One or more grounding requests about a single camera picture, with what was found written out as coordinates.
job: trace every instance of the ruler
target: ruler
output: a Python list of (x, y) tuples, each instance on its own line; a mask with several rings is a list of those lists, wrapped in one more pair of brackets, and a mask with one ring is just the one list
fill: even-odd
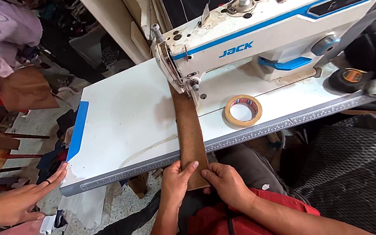
[[(226, 136), (221, 136), (219, 138), (206, 141), (204, 143), (206, 151), (212, 152), (218, 149), (226, 148), (238, 143), (242, 143), (251, 139), (255, 139), (260, 136), (265, 136), (267, 134), (297, 126), (312, 120), (316, 120), (334, 113), (338, 113), (344, 110), (348, 110), (362, 104), (367, 104), (376, 100), (376, 97), (370, 97), (364, 95), (362, 91), (352, 93), (350, 95), (341, 97), (329, 101), (324, 104), (316, 105), (309, 109), (305, 109), (299, 112), (286, 115), (265, 123), (261, 123), (256, 126), (252, 126), (240, 131), (236, 131)], [(110, 184), (114, 181), (127, 179), (144, 172), (155, 170), (164, 166), (170, 165), (172, 162), (179, 160), (179, 151), (166, 154), (164, 156), (153, 158), (149, 161), (141, 162), (133, 166), (129, 166), (118, 173), (112, 172), (111, 175), (101, 175), (100, 179), (88, 179), (84, 184), (80, 182), (80, 189), (82, 191), (90, 190), (93, 188), (100, 187), (102, 185)]]

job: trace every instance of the forearm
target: forearm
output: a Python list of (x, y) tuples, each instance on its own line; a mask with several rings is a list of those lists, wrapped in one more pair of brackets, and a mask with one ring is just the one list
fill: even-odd
[(175, 235), (178, 226), (179, 207), (160, 204), (151, 235)]
[(277, 235), (371, 234), (360, 228), (256, 197), (246, 215)]

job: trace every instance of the jack logo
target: jack logo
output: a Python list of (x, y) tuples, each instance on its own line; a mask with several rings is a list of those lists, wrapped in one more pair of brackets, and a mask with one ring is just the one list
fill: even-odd
[(219, 56), (219, 58), (234, 54), (235, 52), (246, 50), (248, 48), (252, 48), (252, 42), (254, 41), (251, 41), (249, 43), (245, 43), (242, 45), (238, 45), (237, 47), (230, 48), (229, 50), (224, 51), (223, 55)]

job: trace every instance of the sewing machine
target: sewing machine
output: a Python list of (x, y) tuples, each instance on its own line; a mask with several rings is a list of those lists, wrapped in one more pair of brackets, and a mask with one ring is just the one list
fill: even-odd
[(251, 56), (263, 80), (311, 69), (375, 2), (232, 0), (213, 11), (207, 5), (201, 20), (163, 35), (152, 25), (152, 50), (170, 84), (198, 107), (206, 72)]

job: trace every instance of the industrial sewing machine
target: industrial sewing machine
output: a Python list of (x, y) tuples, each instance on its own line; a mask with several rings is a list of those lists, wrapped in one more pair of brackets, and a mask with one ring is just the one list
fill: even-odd
[(375, 2), (232, 0), (163, 35), (152, 25), (152, 49), (170, 84), (198, 106), (203, 75), (247, 57), (263, 80), (311, 69)]

